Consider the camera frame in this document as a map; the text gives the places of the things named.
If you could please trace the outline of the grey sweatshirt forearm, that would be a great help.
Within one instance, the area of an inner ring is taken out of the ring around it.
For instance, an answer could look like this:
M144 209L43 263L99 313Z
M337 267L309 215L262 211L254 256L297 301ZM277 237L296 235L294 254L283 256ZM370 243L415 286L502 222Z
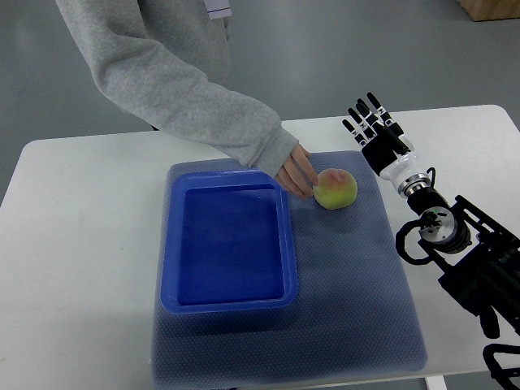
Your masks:
M297 145L280 117L148 38L138 2L58 2L98 90L159 130L276 175Z

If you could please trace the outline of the person's bare hand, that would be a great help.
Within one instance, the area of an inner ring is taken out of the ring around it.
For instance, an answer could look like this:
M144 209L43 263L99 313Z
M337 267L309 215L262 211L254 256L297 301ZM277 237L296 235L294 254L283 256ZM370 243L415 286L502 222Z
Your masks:
M287 192L299 198L312 197L318 174L311 165L310 152L298 144L277 172L275 180Z

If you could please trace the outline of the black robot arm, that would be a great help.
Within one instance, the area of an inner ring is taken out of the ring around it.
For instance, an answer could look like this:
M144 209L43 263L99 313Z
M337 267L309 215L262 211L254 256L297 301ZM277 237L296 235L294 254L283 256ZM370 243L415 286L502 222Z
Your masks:
M517 345L498 344L499 320L519 329L519 239L461 195L449 205L436 190L436 170L418 165L401 126L373 93L358 99L342 124L360 145L372 171L389 181L417 215L396 234L396 251L407 263L435 263L440 286L480 321L493 342L483 349L491 377L515 389L518 368L504 368L497 354L517 355Z

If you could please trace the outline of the white-black robot hand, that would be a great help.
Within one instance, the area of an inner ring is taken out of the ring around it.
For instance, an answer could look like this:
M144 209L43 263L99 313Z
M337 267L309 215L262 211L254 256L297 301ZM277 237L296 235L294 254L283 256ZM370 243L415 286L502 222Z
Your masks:
M392 116L372 92L366 96L376 114L362 99L358 99L356 108L361 116L353 108L349 108L348 113L359 131L347 119L343 119L342 124L362 147L362 155L372 171L381 179L391 182L398 194L412 194L428 187L429 175L419 166L418 154L406 136L403 136L400 125L392 120ZM382 136L375 137L384 127L390 143L384 141Z

